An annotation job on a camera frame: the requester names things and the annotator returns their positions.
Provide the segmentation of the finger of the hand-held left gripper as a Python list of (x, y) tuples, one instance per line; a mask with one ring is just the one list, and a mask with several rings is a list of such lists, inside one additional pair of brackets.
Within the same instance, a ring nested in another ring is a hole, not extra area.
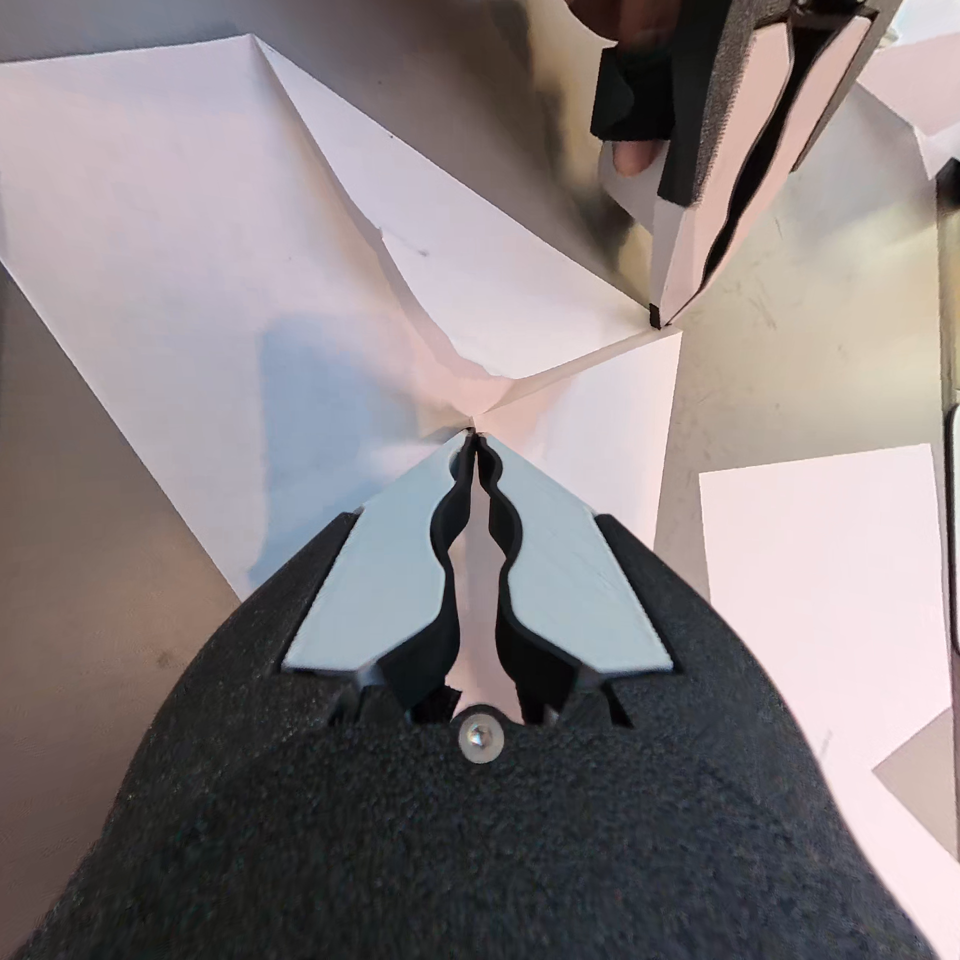
[(738, 186), (776, 111), (794, 66), (786, 21), (755, 29), (699, 198), (653, 205), (650, 322), (669, 326), (698, 298), (736, 229)]
[[(740, 216), (735, 230), (726, 241), (722, 258), (708, 277), (702, 292), (686, 308), (692, 306), (719, 275), (738, 244), (749, 234), (754, 222), (785, 184), (791, 173), (788, 168), (791, 162), (798, 159), (802, 150), (802, 138), (810, 134), (815, 125), (816, 109), (826, 105), (831, 96), (830, 88), (833, 82), (840, 79), (867, 31), (867, 19), (857, 16), (842, 27), (833, 39), (825, 42), (823, 52), (813, 54), (802, 54), (800, 35), (798, 32), (794, 33), (792, 72), (770, 124), (755, 147), (737, 189)], [(669, 146), (670, 142), (663, 154), (658, 187), (665, 173)]]

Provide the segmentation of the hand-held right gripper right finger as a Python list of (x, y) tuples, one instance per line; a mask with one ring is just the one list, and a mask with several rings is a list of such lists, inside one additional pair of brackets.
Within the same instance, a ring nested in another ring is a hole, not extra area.
[(490, 434), (477, 436), (488, 531), (503, 553), (495, 642), (528, 724), (576, 690), (668, 674), (675, 662), (582, 499)]

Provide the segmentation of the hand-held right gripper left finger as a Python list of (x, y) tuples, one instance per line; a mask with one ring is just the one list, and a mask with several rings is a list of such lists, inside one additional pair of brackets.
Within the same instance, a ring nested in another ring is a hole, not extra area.
[(450, 546), (470, 518), (474, 439), (456, 434), (366, 502), (284, 670), (384, 686), (405, 711), (445, 685), (460, 647)]

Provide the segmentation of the white paper sheet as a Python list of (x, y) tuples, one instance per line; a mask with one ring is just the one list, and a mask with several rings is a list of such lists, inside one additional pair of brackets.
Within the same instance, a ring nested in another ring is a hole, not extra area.
[(704, 473), (700, 490), (714, 608), (818, 759), (873, 774), (951, 699), (931, 447)]
[(238, 597), (471, 422), (653, 545), (680, 335), (269, 45), (1, 114), (3, 264)]
[(930, 180), (958, 160), (958, 32), (874, 52), (858, 83), (912, 127)]

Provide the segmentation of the person's left hand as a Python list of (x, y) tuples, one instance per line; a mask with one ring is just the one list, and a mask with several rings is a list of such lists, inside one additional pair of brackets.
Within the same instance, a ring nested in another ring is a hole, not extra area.
[[(567, 1), (572, 15), (595, 35), (630, 50), (665, 46), (676, 29), (681, 1)], [(642, 174), (665, 146), (662, 139), (615, 141), (611, 160), (623, 177)]]

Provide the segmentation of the folded white paper sheet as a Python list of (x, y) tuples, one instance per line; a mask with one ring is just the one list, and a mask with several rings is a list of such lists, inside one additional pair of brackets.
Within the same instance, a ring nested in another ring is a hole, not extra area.
[(874, 52), (858, 83), (912, 127), (930, 180), (958, 160), (958, 32)]

